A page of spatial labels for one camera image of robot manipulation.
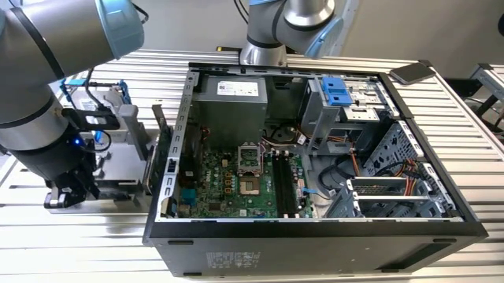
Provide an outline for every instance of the connector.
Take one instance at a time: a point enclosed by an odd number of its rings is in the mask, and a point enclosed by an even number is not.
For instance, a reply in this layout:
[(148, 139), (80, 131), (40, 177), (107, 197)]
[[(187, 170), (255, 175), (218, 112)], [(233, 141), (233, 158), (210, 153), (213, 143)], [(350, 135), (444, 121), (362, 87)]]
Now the connector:
[(175, 167), (176, 167), (176, 161), (174, 159), (170, 159), (167, 161), (167, 172), (174, 173), (175, 172)]

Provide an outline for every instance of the white wall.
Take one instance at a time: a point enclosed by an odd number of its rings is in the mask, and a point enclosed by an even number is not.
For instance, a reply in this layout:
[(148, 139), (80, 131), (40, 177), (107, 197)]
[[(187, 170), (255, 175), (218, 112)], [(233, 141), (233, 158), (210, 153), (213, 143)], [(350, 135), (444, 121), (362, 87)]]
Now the white wall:
[(504, 63), (503, 0), (361, 0), (342, 56), (428, 59), (443, 75)]
[(143, 48), (215, 51), (242, 47), (246, 24), (233, 0), (135, 0), (150, 14)]

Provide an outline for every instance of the green circuit board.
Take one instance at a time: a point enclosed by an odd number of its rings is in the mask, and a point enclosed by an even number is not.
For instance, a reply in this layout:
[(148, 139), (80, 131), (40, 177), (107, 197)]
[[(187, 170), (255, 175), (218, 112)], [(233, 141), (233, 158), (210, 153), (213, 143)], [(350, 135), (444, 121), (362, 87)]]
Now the green circuit board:
[[(299, 192), (294, 178), (303, 179), (303, 175), (298, 171), (299, 169), (302, 171), (301, 158), (293, 156), (289, 163), (293, 168), (293, 195), (298, 199)], [(238, 176), (237, 171), (238, 150), (209, 150), (205, 153), (197, 201), (190, 208), (187, 205), (179, 206), (183, 209), (183, 211), (179, 210), (181, 217), (278, 218), (271, 155), (263, 155), (259, 177)], [(301, 218), (310, 218), (310, 197), (303, 198), (308, 205), (303, 209), (299, 209), (298, 214)]]

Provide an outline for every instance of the slotted metal surface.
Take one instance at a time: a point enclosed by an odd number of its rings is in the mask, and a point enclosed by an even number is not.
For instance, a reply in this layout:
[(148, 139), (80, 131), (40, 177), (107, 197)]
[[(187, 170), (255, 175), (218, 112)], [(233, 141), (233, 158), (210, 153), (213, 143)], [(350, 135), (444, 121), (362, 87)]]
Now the slotted metal surface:
[[(154, 126), (151, 104), (162, 104), (171, 124), (178, 112), (187, 62), (237, 63), (235, 53), (139, 51), (95, 69), (94, 78), (124, 79), (140, 120)], [(291, 67), (384, 71), (413, 61), (289, 57)], [(437, 75), (414, 85), (394, 82), (489, 238), (412, 275), (337, 278), (205, 278), (227, 282), (504, 282), (503, 149)], [(0, 171), (1, 282), (179, 280), (156, 251), (142, 246), (146, 214), (52, 215), (41, 207), (47, 189), (11, 158)]]

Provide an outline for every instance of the gray robot arm segment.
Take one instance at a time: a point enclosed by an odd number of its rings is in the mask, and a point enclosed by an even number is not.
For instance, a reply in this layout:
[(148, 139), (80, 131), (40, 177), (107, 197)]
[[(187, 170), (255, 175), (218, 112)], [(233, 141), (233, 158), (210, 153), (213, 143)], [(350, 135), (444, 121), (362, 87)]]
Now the gray robot arm segment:
[(342, 30), (334, 0), (250, 1), (247, 45), (241, 63), (285, 65), (285, 45), (306, 57), (329, 53)]
[(142, 45), (130, 0), (48, 0), (0, 10), (0, 144), (52, 188), (47, 208), (99, 195), (86, 129), (68, 123), (47, 84)]

